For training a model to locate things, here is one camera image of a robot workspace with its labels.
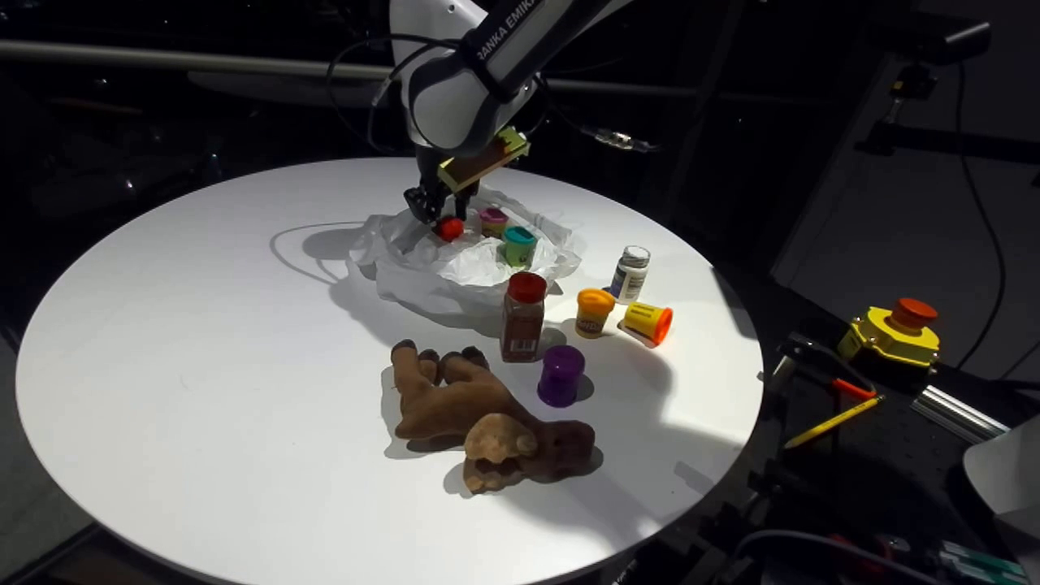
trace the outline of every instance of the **table surface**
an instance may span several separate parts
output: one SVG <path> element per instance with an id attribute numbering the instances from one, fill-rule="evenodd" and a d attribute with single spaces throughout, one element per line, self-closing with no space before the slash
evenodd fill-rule
<path id="1" fill-rule="evenodd" d="M 111 533 L 226 581 L 536 581 L 660 533 L 742 454 L 762 412 L 762 344 L 716 270 L 594 192 L 493 171 L 493 190 L 586 240 L 547 328 L 586 352 L 594 389 L 551 410 L 541 363 L 421 319 L 343 270 L 343 238 L 403 210 L 410 158 L 274 170 L 202 190 L 92 248 L 38 301 L 16 401 L 46 470 Z M 576 294 L 642 245 L 648 301 L 675 310 L 648 347 L 576 337 Z M 606 466 L 469 498 L 463 448 L 392 438 L 391 344 L 473 344 L 543 419 L 586 419 Z"/>

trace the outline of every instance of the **stuffed animal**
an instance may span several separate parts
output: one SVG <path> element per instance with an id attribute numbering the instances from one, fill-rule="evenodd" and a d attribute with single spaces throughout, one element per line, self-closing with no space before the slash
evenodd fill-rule
<path id="1" fill-rule="evenodd" d="M 401 341 L 391 352 L 401 392 L 397 436 L 416 453 L 466 444 L 469 492 L 502 492 L 524 479 L 558 481 L 598 467 L 594 430 L 543 423 L 491 375 L 478 347 L 419 352 Z"/>

